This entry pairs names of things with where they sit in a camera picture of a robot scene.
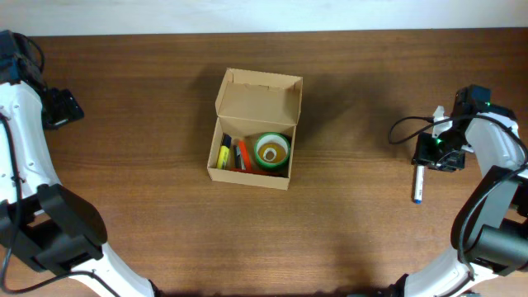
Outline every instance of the highlighter cap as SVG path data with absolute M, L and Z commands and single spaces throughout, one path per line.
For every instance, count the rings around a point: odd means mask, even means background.
M 224 139 L 222 139 L 222 145 L 226 147 L 231 147 L 231 136 L 224 134 Z

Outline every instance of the cardboard box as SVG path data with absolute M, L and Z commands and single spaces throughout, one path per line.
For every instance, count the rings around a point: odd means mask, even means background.
M 207 171 L 213 181 L 288 189 L 302 87 L 301 77 L 228 68 L 216 98 L 218 118 L 207 163 Z M 240 139 L 246 142 L 252 168 L 260 169 L 254 145 L 258 137 L 266 132 L 281 133 L 290 140 L 290 159 L 279 172 L 282 177 L 229 171 L 234 168 L 233 144 Z M 233 139 L 225 170 L 216 168 L 224 133 Z

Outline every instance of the box flap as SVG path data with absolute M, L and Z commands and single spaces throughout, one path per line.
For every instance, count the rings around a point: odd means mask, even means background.
M 301 77 L 228 69 L 216 112 L 220 117 L 297 125 L 300 114 Z

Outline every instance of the yellow marker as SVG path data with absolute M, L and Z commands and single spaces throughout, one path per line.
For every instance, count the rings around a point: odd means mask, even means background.
M 216 162 L 216 167 L 218 169 L 225 169 L 225 166 L 228 164 L 229 147 L 231 147 L 231 136 L 224 134 L 220 153 L 218 154 L 218 161 Z

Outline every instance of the brown table surface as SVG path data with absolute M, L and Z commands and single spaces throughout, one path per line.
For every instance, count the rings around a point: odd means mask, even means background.
M 426 172 L 411 202 L 415 140 L 404 116 L 450 112 L 476 83 L 512 108 L 528 138 L 528 30 L 354 31 L 37 38 L 48 84 L 85 119 L 46 132 L 63 184 L 93 203 L 130 267 L 172 293 L 311 294 L 385 287 L 450 246 L 481 176 Z M 304 77 L 288 191 L 212 182 L 205 170 L 225 69 Z M 408 123 L 398 134 L 422 123 Z M 8 283 L 36 274 L 12 260 Z M 478 285 L 518 296 L 527 276 Z M 28 296 L 94 296 L 63 280 Z

